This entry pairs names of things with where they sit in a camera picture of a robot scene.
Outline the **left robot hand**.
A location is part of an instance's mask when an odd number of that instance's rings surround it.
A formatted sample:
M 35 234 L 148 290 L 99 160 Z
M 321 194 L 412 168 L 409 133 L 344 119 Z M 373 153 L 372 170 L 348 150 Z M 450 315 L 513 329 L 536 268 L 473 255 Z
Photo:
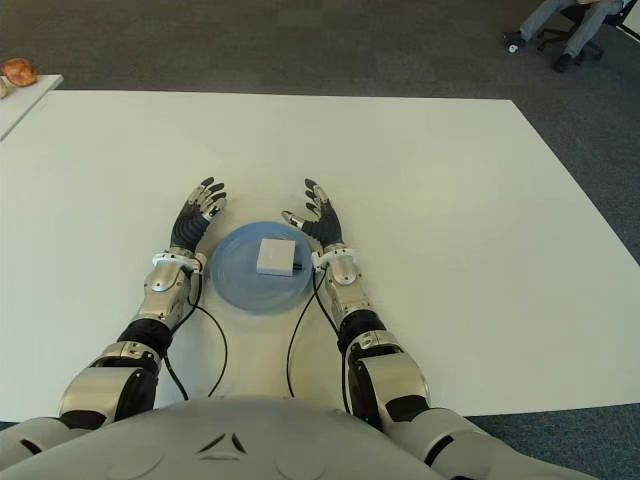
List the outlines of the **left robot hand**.
M 225 185 L 214 177 L 202 180 L 183 204 L 171 231 L 170 247 L 194 253 L 209 225 L 226 206 Z

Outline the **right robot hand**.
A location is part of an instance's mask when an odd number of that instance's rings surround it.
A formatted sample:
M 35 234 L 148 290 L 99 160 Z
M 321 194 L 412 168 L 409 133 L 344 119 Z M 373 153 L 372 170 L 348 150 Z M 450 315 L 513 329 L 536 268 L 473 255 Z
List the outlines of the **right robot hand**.
M 341 223 L 329 196 L 317 182 L 310 178 L 306 178 L 304 184 L 305 195 L 310 199 L 305 206 L 315 218 L 304 219 L 288 210 L 281 212 L 282 218 L 316 240 L 323 249 L 331 245 L 343 244 Z

